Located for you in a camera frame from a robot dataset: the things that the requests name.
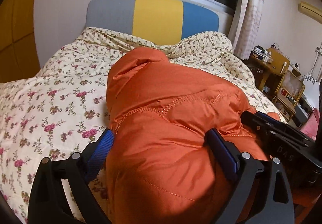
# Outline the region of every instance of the floral curtain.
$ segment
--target floral curtain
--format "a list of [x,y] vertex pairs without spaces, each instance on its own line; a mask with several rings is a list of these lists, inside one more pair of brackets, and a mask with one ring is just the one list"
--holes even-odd
[[248,59],[257,36],[264,0],[238,0],[228,38],[234,54]]

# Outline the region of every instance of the metal screw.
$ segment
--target metal screw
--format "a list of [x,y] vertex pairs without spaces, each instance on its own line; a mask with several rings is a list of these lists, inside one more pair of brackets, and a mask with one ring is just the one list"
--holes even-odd
[[280,163],[281,163],[280,159],[279,159],[279,158],[277,158],[277,157],[273,158],[273,161],[274,161],[274,163],[276,163],[276,164],[280,164]]
[[241,156],[242,156],[243,158],[247,159],[247,160],[249,160],[249,159],[251,158],[251,155],[250,155],[249,153],[247,153],[247,152],[243,152],[243,153],[241,154]]
[[81,155],[80,155],[80,153],[75,152],[75,153],[73,153],[73,154],[71,155],[71,158],[72,158],[73,160],[76,160],[76,159],[78,159],[80,156],[81,156]]
[[49,158],[43,158],[43,159],[41,160],[41,163],[42,163],[42,164],[46,164],[48,161],[49,161]]

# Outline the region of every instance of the box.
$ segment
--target box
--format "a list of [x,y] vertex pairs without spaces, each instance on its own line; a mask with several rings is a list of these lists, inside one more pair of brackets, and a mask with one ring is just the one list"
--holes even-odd
[[260,53],[260,52],[258,52],[256,50],[252,50],[251,55],[254,56],[255,58],[259,59],[259,60],[264,60],[264,58],[265,58],[264,53]]

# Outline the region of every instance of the floral bedspread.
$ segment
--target floral bedspread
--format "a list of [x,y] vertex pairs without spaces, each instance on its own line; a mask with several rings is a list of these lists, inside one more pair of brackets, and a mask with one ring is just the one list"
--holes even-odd
[[[0,85],[0,190],[22,222],[27,220],[29,195],[41,159],[66,159],[81,152],[108,126],[108,71],[138,46],[162,50],[173,63],[225,78],[239,86],[257,110],[278,112],[255,88],[252,73],[233,56],[231,42],[221,33],[204,32],[174,46],[157,46],[131,35],[87,28],[34,78]],[[75,218],[82,220],[68,182],[63,185]],[[90,189],[105,211],[104,169]]]

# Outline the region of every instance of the orange down jacket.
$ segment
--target orange down jacket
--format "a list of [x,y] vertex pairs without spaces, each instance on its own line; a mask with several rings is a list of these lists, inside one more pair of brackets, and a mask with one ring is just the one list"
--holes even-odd
[[107,107],[115,134],[107,216],[114,224],[209,224],[232,188],[204,144],[212,128],[239,151],[267,159],[240,122],[243,111],[256,111],[243,91],[172,64],[158,50],[137,48],[113,65]]

